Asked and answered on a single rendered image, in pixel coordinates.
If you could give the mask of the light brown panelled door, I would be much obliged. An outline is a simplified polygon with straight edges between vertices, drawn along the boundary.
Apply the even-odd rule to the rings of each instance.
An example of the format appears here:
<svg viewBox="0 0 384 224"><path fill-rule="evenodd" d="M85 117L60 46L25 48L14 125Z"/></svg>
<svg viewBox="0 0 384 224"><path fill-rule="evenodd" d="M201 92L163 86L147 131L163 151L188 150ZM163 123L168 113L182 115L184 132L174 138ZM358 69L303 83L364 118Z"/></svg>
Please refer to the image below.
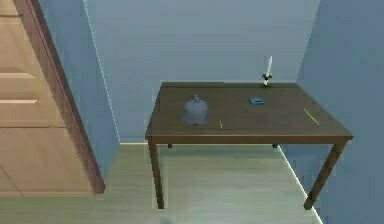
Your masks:
<svg viewBox="0 0 384 224"><path fill-rule="evenodd" d="M0 0L0 197L104 190L40 3Z"/></svg>

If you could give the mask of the yellow pencil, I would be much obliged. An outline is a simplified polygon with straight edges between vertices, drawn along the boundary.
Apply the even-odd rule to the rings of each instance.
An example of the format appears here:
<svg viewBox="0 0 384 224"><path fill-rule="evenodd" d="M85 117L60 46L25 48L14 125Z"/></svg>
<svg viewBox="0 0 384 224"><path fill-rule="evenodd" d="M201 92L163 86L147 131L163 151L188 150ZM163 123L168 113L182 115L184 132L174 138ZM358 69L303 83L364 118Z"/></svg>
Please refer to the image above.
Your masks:
<svg viewBox="0 0 384 224"><path fill-rule="evenodd" d="M303 109L306 115L318 126L320 126L319 122L315 119L315 117L305 108Z"/></svg>

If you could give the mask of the white candle on black holder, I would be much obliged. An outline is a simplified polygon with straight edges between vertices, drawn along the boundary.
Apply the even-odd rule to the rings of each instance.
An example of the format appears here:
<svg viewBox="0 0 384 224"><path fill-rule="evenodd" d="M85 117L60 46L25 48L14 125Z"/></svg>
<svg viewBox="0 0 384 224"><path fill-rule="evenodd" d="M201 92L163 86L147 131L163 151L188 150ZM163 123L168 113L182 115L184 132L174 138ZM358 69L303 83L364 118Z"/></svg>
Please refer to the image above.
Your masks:
<svg viewBox="0 0 384 224"><path fill-rule="evenodd" d="M272 78L272 75L271 75L272 63L273 63L273 57L270 56L267 60L265 72L262 74L262 78L264 79L263 85L265 87L268 86L269 80Z"/></svg>

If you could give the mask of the grey dome-shaped object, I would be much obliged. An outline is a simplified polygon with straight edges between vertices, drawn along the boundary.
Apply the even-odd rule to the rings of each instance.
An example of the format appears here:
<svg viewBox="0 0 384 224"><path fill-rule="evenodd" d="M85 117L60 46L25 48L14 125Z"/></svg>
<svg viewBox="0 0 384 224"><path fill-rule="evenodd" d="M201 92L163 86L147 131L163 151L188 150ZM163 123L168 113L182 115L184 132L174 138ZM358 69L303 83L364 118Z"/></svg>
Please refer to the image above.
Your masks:
<svg viewBox="0 0 384 224"><path fill-rule="evenodd" d="M205 125L209 121L208 104L198 95L185 103L182 120L189 125Z"/></svg>

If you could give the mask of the dark brown wooden table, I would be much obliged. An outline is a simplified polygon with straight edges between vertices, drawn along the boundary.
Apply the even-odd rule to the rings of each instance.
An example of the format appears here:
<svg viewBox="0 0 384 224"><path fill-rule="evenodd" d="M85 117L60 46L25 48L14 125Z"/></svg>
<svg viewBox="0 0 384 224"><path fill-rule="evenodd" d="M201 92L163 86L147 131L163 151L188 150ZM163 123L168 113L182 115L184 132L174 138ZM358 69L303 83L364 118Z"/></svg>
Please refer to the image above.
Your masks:
<svg viewBox="0 0 384 224"><path fill-rule="evenodd" d="M182 121L184 105L194 95L208 104L209 121L205 125ZM252 105L249 98L262 98L264 105ZM320 126L306 115L304 108ZM264 88L260 83L164 82L145 139L160 209L164 199L159 144L330 144L332 148L304 202L304 208L309 210L353 134L295 83L272 83Z"/></svg>

